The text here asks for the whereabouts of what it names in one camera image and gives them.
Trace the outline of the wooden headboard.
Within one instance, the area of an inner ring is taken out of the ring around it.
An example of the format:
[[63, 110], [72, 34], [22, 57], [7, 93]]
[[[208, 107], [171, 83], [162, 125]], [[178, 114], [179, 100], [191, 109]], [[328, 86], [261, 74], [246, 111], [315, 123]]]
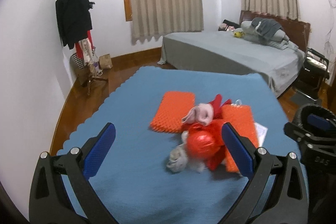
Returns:
[[302, 22], [297, 19], [292, 20], [289, 18], [282, 18], [271, 14], [260, 14], [257, 12], [251, 12], [246, 10], [241, 10], [239, 23], [242, 23], [244, 21], [251, 21], [254, 18], [266, 18], [276, 20], [282, 25], [284, 32], [289, 36], [290, 40], [294, 42], [300, 50], [306, 52], [310, 35], [310, 23]]

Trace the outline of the brown paper bag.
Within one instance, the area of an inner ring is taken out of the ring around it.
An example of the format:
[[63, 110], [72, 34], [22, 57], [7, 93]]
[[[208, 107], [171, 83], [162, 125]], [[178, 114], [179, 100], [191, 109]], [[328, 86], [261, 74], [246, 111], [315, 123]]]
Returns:
[[99, 57], [99, 65], [102, 70], [111, 69], [113, 67], [110, 54], [105, 54]]

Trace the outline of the orange foam net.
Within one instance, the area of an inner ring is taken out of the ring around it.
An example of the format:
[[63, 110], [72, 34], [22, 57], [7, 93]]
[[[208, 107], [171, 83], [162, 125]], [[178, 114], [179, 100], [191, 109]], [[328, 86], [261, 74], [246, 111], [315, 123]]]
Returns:
[[254, 151], [259, 146], [252, 110], [247, 105], [224, 105], [222, 117], [226, 170], [250, 175]]
[[154, 118], [150, 122], [150, 128], [156, 132], [181, 134], [183, 132], [182, 118], [187, 116], [194, 105], [194, 93], [166, 92]]

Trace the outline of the wooden coat stand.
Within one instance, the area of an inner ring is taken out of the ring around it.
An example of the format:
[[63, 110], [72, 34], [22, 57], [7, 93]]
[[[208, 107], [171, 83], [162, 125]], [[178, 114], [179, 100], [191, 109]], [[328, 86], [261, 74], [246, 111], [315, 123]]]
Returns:
[[100, 69], [99, 61], [97, 60], [97, 56], [94, 53], [94, 63], [93, 64], [85, 64], [84, 69], [76, 68], [75, 71], [79, 73], [78, 78], [81, 80], [81, 86], [87, 87], [87, 95], [91, 94], [91, 86], [94, 82], [105, 82], [108, 83], [109, 80], [107, 78], [102, 77], [102, 70]]

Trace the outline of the blue fleece table cover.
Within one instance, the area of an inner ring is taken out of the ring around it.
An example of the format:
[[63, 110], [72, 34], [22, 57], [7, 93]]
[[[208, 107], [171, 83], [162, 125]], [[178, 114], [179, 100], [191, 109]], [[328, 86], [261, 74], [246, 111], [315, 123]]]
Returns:
[[247, 183], [223, 166], [202, 173], [187, 169], [173, 174], [166, 169], [181, 137], [152, 131], [150, 122], [168, 91], [192, 92], [196, 103], [210, 102], [217, 94], [240, 100], [267, 128], [263, 146], [271, 154], [299, 153], [297, 143], [283, 131], [288, 119], [260, 75], [142, 67], [59, 150], [65, 154], [81, 147], [107, 123], [114, 124], [116, 139], [90, 184], [120, 223], [218, 223]]

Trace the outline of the folded grey blankets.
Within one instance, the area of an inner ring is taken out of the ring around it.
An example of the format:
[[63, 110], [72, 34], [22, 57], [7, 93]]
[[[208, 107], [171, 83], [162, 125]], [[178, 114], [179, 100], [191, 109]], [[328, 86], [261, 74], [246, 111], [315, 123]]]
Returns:
[[251, 21], [243, 21], [240, 27], [244, 33], [243, 38], [250, 42], [278, 50], [299, 50], [298, 46], [290, 41], [282, 25], [274, 19], [257, 17]]

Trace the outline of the red hanging garment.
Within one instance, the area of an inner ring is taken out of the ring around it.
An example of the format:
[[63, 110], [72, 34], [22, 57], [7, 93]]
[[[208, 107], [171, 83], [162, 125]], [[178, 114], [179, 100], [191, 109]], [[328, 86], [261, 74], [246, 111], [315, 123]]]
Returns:
[[82, 59], [85, 64], [94, 63], [95, 46], [92, 42], [91, 31], [87, 31], [87, 38], [80, 40], [75, 44], [76, 55]]

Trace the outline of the striped basket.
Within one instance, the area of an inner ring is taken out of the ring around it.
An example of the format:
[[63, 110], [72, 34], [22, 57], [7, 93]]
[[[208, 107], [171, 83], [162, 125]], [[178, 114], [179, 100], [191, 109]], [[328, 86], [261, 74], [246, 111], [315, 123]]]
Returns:
[[70, 60], [75, 64], [75, 67], [78, 69], [84, 69], [85, 68], [85, 64], [84, 64], [84, 60], [80, 59], [76, 53], [73, 53], [70, 57]]

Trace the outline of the grey sock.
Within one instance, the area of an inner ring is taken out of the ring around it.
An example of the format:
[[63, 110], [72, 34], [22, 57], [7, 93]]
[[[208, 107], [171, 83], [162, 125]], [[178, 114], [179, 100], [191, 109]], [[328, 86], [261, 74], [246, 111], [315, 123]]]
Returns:
[[190, 158], [187, 155], [185, 145], [181, 144], [170, 152], [166, 167], [172, 173], [180, 173], [185, 169], [202, 173], [205, 170], [206, 165], [202, 160]]

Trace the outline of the black jacket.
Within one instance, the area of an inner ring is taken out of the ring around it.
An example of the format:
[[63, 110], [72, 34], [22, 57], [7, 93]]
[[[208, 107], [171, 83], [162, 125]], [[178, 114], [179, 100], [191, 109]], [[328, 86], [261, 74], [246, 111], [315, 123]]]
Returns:
[[88, 38], [92, 30], [90, 0], [56, 0], [56, 21], [59, 35], [64, 47], [74, 49], [80, 40]]

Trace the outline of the red shiny plastic ball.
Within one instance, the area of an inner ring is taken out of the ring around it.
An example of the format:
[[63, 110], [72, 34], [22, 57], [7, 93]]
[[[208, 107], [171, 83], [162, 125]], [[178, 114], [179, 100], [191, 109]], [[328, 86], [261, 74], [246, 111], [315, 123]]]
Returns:
[[186, 151], [193, 159], [209, 159], [219, 148], [215, 138], [206, 131], [190, 132], [186, 139]]

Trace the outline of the bed with grey sheet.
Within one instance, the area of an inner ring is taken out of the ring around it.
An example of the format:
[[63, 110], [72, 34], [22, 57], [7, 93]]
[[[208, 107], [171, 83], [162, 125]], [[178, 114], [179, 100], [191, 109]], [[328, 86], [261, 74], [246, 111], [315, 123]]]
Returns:
[[236, 38], [231, 32], [177, 32], [163, 37], [158, 64], [231, 75], [258, 73], [279, 97], [294, 83], [304, 57], [295, 43], [279, 50]]

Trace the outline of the yellow plush toy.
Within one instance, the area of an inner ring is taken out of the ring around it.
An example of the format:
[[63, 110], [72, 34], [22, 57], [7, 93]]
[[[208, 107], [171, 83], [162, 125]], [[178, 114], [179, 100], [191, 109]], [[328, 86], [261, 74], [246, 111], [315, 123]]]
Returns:
[[242, 31], [234, 31], [233, 35], [235, 38], [244, 38], [244, 32]]

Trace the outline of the pink knotted sock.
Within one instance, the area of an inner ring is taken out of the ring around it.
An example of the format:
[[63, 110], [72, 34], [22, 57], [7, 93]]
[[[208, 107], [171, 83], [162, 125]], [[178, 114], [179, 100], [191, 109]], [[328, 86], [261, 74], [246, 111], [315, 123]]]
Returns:
[[193, 107], [185, 117], [182, 118], [183, 124], [200, 123], [203, 126], [209, 125], [214, 118], [214, 108], [210, 103], [200, 103]]

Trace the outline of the red knit cloth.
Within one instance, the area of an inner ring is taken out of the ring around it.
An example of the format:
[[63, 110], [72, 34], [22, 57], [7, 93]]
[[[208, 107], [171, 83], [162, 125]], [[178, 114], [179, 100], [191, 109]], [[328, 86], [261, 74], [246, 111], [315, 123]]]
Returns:
[[226, 100], [226, 102], [222, 102], [222, 96], [218, 94], [209, 103], [214, 108], [214, 118], [209, 125], [203, 126], [200, 123], [182, 124], [182, 125], [183, 128], [188, 131], [188, 135], [190, 132], [206, 131], [209, 132], [215, 138], [216, 142], [220, 146], [219, 150], [211, 158], [202, 160], [209, 170], [214, 171], [217, 169], [218, 166], [221, 165], [222, 161], [225, 158], [225, 152], [224, 152], [225, 147], [222, 138], [222, 126], [223, 126], [222, 106], [229, 105], [231, 103], [231, 100]]

